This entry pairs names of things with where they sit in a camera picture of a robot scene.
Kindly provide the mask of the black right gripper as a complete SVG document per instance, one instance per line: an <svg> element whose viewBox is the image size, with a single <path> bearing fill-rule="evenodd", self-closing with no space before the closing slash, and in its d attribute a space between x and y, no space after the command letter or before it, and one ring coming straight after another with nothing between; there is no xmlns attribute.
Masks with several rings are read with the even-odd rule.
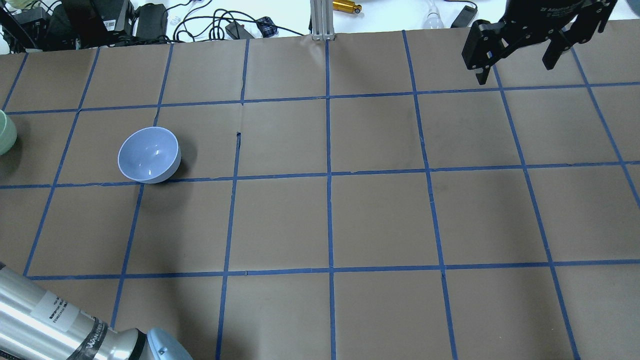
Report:
<svg viewBox="0 0 640 360"><path fill-rule="evenodd" d="M486 85L490 69L515 50L551 40L542 63L553 70L561 55L576 44L601 34L615 8L615 0L508 0L498 22L471 23L462 60Z"/></svg>

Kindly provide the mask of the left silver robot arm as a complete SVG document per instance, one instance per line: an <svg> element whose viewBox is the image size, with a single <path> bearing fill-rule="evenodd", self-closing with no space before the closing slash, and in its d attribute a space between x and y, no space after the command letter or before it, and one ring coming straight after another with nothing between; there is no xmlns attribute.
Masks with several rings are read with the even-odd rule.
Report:
<svg viewBox="0 0 640 360"><path fill-rule="evenodd" d="M0 353L5 360L189 360L185 347L162 328L118 332L0 266Z"/></svg>

